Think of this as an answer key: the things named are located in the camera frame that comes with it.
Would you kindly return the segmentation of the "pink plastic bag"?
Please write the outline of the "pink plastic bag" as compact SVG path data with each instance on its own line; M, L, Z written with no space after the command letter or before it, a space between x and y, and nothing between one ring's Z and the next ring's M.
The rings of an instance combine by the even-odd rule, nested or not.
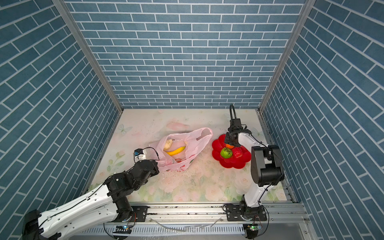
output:
M185 171L213 137L210 128L170 134L149 146L157 151L160 172Z

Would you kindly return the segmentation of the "red flower-shaped plate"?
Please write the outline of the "red flower-shaped plate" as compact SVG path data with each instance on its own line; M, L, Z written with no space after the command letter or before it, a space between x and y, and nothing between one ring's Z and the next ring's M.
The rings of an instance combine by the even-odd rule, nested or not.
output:
M219 161L220 165L226 169L243 169L246 166L246 163L251 161L251 153L244 147L240 146L243 150L244 155L240 159L235 159L233 156L229 159L223 159L220 155L220 152L223 148L226 147L225 144L225 135L220 135L218 139L214 140L212 143L212 156L216 161Z

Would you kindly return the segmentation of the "green fake kiwi half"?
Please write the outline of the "green fake kiwi half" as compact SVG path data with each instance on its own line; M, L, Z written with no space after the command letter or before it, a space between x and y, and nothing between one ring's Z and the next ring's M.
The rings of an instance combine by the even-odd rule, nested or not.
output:
M223 148L220 152L220 155L223 159L229 159L233 156L233 151L230 148Z

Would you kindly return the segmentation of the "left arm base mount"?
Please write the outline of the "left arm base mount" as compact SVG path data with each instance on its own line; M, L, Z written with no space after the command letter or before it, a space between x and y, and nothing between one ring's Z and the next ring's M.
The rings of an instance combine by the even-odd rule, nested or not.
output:
M137 222L145 222L148 206L133 206L130 208L120 208L117 210L117 217L109 222L116 223L137 223Z

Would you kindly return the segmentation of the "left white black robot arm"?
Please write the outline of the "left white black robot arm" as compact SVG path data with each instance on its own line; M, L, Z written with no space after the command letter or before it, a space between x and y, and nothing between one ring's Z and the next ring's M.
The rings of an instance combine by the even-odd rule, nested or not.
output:
M127 196L159 174L156 160L141 160L128 171L109 176L90 192L51 210L24 216L24 240L65 240L107 222L129 222L136 214Z

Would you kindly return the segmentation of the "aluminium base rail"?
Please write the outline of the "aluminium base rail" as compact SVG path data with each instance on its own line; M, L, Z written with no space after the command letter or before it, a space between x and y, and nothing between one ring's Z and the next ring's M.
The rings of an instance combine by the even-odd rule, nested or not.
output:
M145 222L140 224L210 224L215 221L229 223L222 210L224 203L132 203L132 206L148 206ZM303 204L283 202L263 203L267 213L267 221L240 221L235 223L255 222L257 224L304 224L310 219Z

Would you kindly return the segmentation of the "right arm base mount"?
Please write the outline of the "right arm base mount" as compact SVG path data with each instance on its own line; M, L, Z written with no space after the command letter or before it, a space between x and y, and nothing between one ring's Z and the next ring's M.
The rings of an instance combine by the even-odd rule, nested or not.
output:
M249 208L234 204L225 204L222 206L222 210L225 212L227 221L229 222L263 222L268 220L267 213L263 207Z

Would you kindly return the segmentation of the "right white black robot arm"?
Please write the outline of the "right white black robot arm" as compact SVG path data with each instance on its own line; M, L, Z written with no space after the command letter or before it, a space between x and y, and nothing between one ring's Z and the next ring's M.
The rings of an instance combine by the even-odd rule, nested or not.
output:
M282 153L276 145L265 145L241 124L239 118L230 120L225 143L234 147L245 147L251 153L251 177L253 183L240 202L244 219L264 213L262 202L267 192L285 177Z

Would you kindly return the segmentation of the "yellow fake banana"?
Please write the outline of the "yellow fake banana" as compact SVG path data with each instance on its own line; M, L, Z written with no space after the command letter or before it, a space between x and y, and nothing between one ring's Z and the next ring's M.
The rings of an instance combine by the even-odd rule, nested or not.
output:
M183 147L180 147L180 148L178 148L178 149L176 149L176 150L174 150L174 151L167 152L167 154L170 155L170 156L174 156L174 155L180 154L182 151L185 150L185 148L186 148L186 147L183 146Z

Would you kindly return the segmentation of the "cream fake peeled fruit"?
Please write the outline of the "cream fake peeled fruit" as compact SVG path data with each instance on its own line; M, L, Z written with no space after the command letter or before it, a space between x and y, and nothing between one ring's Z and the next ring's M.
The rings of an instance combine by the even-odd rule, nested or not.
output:
M163 151L165 151L165 152L168 151L171 148L172 144L173 144L172 139L166 140Z

